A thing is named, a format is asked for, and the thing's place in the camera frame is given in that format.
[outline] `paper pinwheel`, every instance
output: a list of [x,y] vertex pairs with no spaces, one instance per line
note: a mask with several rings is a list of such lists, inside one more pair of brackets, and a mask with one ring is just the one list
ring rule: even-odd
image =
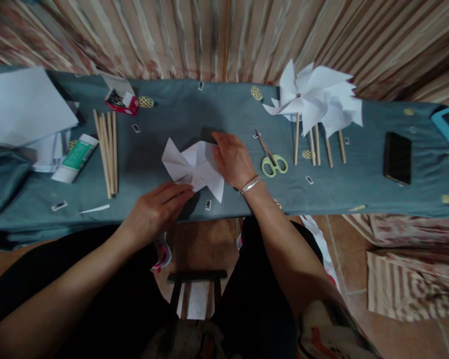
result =
[[213,146],[215,145],[199,141],[180,153],[171,138],[168,138],[161,161],[173,181],[191,184],[195,192],[208,186],[221,203],[225,180],[218,172]]
[[291,122],[296,122],[300,113],[302,136],[318,122],[323,123],[326,138],[351,122],[362,126],[362,101],[354,97],[356,86],[347,82],[352,75],[313,66],[314,62],[310,63],[295,77],[291,59],[279,80],[280,100],[271,99],[274,107],[263,105],[265,110],[271,115],[284,115]]

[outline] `floor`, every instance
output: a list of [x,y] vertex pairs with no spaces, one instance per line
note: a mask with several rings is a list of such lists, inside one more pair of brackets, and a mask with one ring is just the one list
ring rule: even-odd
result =
[[[449,358],[449,319],[402,323],[367,311],[366,255],[372,248],[342,216],[314,216],[323,232],[338,274],[342,295],[354,318],[384,358]],[[299,217],[291,220],[299,222]],[[170,300],[173,284],[169,273],[204,269],[225,269],[231,275],[238,259],[234,241],[241,220],[222,219],[178,224],[169,232],[173,261],[155,273],[163,296]],[[0,275],[34,246],[14,252],[0,252]],[[178,307],[182,318],[209,318],[213,297],[206,283],[184,285]]]

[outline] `shoe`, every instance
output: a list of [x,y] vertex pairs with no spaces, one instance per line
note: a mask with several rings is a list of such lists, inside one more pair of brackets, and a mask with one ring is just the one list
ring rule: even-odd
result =
[[236,239],[236,248],[238,251],[243,247],[243,240],[241,239],[241,233],[239,234],[238,238]]
[[153,269],[156,269],[157,272],[161,272],[161,268],[166,267],[168,264],[170,264],[173,254],[171,253],[171,248],[166,242],[166,232],[163,233],[163,235],[155,241],[155,247],[158,253],[161,251],[163,252],[163,257],[158,259],[158,263],[153,266]]

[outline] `leg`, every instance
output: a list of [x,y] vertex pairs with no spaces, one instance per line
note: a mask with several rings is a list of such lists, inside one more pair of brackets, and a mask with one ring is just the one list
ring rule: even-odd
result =
[[[311,232],[297,223],[293,225],[322,262]],[[244,358],[295,358],[296,324],[274,276],[256,218],[244,220],[241,237],[239,260],[212,320],[227,345]]]
[[[0,277],[0,320],[101,245],[116,228],[74,233],[25,254]],[[176,313],[167,311],[169,305],[149,271],[156,261],[153,244],[136,253],[97,294],[58,354],[139,353],[161,324],[176,318]]]

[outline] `bangle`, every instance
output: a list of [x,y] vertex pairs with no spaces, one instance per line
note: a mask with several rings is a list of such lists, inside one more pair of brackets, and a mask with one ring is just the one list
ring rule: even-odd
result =
[[243,193],[248,192],[259,181],[261,181],[260,176],[256,176],[255,178],[253,178],[251,181],[244,185],[242,190],[238,191],[239,195],[243,195]]

